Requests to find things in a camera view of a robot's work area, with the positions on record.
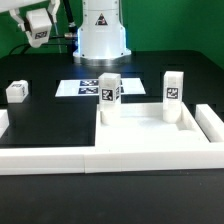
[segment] green wall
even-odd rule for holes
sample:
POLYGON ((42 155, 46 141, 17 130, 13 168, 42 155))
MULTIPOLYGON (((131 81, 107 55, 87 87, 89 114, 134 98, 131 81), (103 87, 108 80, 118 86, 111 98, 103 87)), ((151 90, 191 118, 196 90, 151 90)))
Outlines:
MULTIPOLYGON (((81 0, 70 2, 75 20, 80 25, 81 0)), ((223 0, 123 0, 123 15, 127 46, 131 50, 196 50, 224 68, 223 0)), ((57 18, 59 33, 67 32, 62 4, 57 18)), ((25 35, 19 31, 9 13, 0 14, 0 57, 7 55, 16 45, 26 42, 25 35)), ((39 52, 58 52, 58 47, 41 47, 29 51, 39 52)))

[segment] printed marker sheet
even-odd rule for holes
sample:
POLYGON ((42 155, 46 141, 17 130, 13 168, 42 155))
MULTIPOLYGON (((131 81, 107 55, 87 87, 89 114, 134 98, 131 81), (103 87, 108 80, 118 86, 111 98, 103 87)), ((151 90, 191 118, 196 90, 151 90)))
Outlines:
MULTIPOLYGON (((121 94, 145 94, 139 78, 121 79, 121 94)), ((61 80, 56 97, 99 95, 98 79, 61 80)))

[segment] black table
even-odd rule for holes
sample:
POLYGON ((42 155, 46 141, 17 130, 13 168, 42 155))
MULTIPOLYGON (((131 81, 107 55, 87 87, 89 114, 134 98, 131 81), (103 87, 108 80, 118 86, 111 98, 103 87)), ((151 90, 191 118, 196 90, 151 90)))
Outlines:
MULTIPOLYGON (((224 71, 198 52, 133 52, 131 63, 114 67, 74 65, 65 54, 2 58, 0 109, 8 110, 10 126, 0 147, 93 146, 98 97, 55 98, 60 80, 121 73, 139 77, 146 90, 122 102, 162 102, 167 70, 184 71, 183 101, 192 114, 196 104, 207 103, 224 119, 224 71), (5 89, 14 80, 29 82, 22 104, 7 104, 5 89)), ((1 176, 0 201, 7 224, 221 224, 224 171, 1 176)))

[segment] warning label sticker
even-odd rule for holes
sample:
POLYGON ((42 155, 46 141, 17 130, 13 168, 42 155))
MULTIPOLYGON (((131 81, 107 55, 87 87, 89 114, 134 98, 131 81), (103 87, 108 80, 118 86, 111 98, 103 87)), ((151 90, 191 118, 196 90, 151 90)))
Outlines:
POLYGON ((99 19, 96 21, 96 26, 107 26, 107 21, 104 18, 104 15, 101 13, 99 19))

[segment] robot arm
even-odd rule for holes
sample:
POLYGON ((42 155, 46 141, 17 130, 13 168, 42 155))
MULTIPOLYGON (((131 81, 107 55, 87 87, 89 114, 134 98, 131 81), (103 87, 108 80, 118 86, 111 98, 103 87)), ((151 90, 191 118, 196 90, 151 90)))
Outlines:
POLYGON ((60 0, 0 0, 0 12, 9 11, 21 30, 26 33, 30 45, 37 48, 48 42, 52 23, 57 22, 59 5, 60 0), (42 8, 27 11, 25 20, 20 16, 19 8, 44 1, 50 1, 48 10, 42 8))

